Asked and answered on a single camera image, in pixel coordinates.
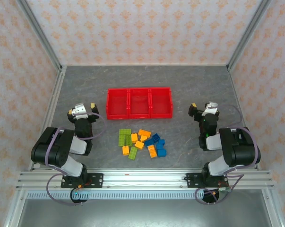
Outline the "aluminium frame leg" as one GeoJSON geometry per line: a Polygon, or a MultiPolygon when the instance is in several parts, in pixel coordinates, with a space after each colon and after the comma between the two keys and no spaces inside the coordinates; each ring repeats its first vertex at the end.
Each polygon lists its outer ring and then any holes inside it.
{"type": "Polygon", "coordinates": [[[18,227],[26,197],[27,190],[15,191],[4,223],[4,227],[18,227]]]}
{"type": "Polygon", "coordinates": [[[277,210],[273,190],[262,189],[265,206],[268,212],[269,220],[272,227],[283,227],[283,223],[277,210]]]}

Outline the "red plastic bin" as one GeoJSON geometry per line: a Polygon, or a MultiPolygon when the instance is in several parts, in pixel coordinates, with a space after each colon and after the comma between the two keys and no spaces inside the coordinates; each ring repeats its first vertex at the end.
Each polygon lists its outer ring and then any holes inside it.
{"type": "Polygon", "coordinates": [[[152,119],[171,119],[173,117],[173,101],[169,87],[152,87],[150,98],[152,119]]]}
{"type": "Polygon", "coordinates": [[[148,88],[130,88],[129,118],[150,119],[148,88]]]}
{"type": "Polygon", "coordinates": [[[126,88],[108,89],[106,114],[108,120],[128,119],[128,90],[126,88]]]}

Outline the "aluminium side rail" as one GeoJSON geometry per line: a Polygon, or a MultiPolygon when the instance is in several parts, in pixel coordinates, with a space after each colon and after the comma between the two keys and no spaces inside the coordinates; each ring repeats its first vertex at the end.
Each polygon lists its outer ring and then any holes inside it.
{"type": "Polygon", "coordinates": [[[228,76],[229,76],[229,79],[230,79],[231,84],[232,84],[234,96],[235,96],[235,99],[236,99],[236,105],[237,105],[237,108],[238,108],[238,113],[240,115],[240,122],[239,123],[235,123],[234,127],[235,128],[242,128],[242,130],[245,131],[250,136],[250,138],[252,140],[253,147],[254,147],[254,151],[255,151],[255,158],[254,158],[253,162],[251,164],[249,164],[248,166],[244,166],[243,168],[255,169],[255,170],[259,171],[260,168],[259,168],[259,165],[257,163],[258,156],[259,156],[259,148],[258,148],[258,145],[257,145],[257,143],[255,141],[254,136],[250,132],[249,128],[246,127],[246,122],[245,122],[244,117],[243,117],[243,113],[242,113],[242,108],[241,108],[241,105],[240,105],[239,97],[238,97],[236,89],[235,89],[234,79],[232,78],[230,70],[228,71],[228,76]]]}
{"type": "Polygon", "coordinates": [[[39,132],[38,138],[41,136],[41,134],[44,132],[44,130],[48,126],[51,126],[53,116],[55,113],[55,109],[57,106],[57,102],[59,99],[61,87],[62,87],[62,84],[64,81],[66,69],[67,69],[67,65],[62,65],[61,69],[58,70],[55,85],[54,85],[54,88],[52,90],[51,98],[50,98],[50,101],[49,101],[48,107],[47,107],[47,112],[45,114],[44,122],[43,122],[41,130],[39,132]]]}

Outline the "grey metal panel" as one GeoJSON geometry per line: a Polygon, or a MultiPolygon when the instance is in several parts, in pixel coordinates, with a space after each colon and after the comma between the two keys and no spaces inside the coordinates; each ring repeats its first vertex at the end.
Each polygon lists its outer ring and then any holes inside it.
{"type": "Polygon", "coordinates": [[[195,200],[97,200],[68,207],[28,200],[18,227],[272,227],[259,195],[205,206],[195,200]]]}

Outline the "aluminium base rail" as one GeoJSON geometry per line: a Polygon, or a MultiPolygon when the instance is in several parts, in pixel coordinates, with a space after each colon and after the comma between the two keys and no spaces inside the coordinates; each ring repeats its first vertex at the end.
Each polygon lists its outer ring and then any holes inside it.
{"type": "MultiPolygon", "coordinates": [[[[89,173],[102,173],[104,190],[187,190],[184,180],[187,173],[201,172],[200,169],[88,169],[89,173]]],[[[57,171],[40,168],[21,172],[17,189],[39,190],[57,171]]],[[[269,171],[242,169],[229,173],[223,187],[233,186],[235,189],[274,189],[276,182],[269,171]]]]}

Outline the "aluminium frame post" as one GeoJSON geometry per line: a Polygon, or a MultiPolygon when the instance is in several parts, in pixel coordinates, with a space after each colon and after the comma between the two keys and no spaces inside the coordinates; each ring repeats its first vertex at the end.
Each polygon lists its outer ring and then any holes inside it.
{"type": "Polygon", "coordinates": [[[272,0],[261,0],[259,6],[257,7],[254,15],[252,16],[249,24],[247,25],[240,41],[238,42],[228,64],[226,65],[227,70],[230,72],[234,69],[236,62],[244,51],[245,46],[253,35],[255,29],[257,28],[261,18],[265,14],[268,6],[270,5],[272,0]]]}
{"type": "Polygon", "coordinates": [[[31,28],[34,30],[37,38],[41,42],[41,45],[45,49],[46,53],[48,54],[53,66],[58,70],[61,71],[62,64],[60,63],[57,55],[55,54],[48,38],[46,37],[42,26],[38,22],[34,12],[32,11],[29,3],[27,0],[16,0],[17,4],[20,6],[21,10],[23,11],[24,15],[26,16],[31,28]]]}

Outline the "aluminium rear rail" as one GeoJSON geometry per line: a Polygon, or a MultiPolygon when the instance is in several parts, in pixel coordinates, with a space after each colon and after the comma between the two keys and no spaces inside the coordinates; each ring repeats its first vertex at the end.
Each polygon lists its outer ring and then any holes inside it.
{"type": "Polygon", "coordinates": [[[132,63],[132,64],[126,64],[126,63],[121,63],[121,64],[63,64],[61,67],[68,67],[68,66],[222,66],[226,67],[227,64],[220,64],[220,63],[203,63],[203,64],[188,64],[188,63],[172,63],[172,64],[167,64],[166,62],[164,63],[132,63]]]}

